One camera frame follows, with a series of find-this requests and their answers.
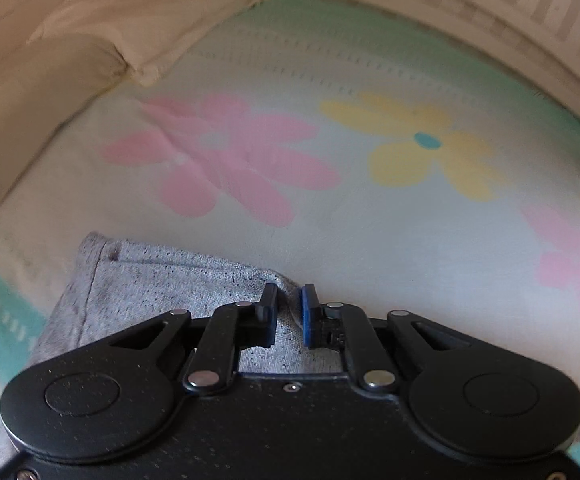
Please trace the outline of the grey speckled pants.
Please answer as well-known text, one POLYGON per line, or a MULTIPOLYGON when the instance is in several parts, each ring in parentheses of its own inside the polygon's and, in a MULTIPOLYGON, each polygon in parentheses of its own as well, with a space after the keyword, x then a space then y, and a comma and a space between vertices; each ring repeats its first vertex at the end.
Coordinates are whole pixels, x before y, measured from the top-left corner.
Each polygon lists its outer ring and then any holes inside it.
POLYGON ((331 350, 303 345, 299 285, 269 269, 215 256, 88 234, 75 269, 44 326, 29 365, 91 344, 174 309, 206 318, 223 304, 256 301, 266 284, 279 288, 275 344, 241 354, 247 373, 337 373, 342 365, 331 350))

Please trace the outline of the floral bed blanket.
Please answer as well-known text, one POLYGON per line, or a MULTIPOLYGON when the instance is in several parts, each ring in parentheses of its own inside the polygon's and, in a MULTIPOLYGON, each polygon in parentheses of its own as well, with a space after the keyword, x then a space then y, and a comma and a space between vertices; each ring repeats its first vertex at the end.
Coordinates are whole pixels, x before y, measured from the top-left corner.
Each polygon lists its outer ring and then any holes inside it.
POLYGON ((415 311, 580 386, 580 121, 402 18, 270 0, 58 128, 0 206, 0 393, 92 232, 415 311))

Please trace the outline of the beige pillow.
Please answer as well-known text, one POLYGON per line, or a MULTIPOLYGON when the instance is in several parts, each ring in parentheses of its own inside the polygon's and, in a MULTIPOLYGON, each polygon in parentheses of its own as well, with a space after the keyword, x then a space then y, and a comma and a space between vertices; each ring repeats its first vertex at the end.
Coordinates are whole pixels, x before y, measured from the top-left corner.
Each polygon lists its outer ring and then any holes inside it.
POLYGON ((35 41, 0 63, 0 204, 54 136, 128 65, 88 35, 35 41))
POLYGON ((64 0, 27 41, 58 57, 82 86, 110 87, 127 72, 154 84, 217 25, 268 0, 64 0))

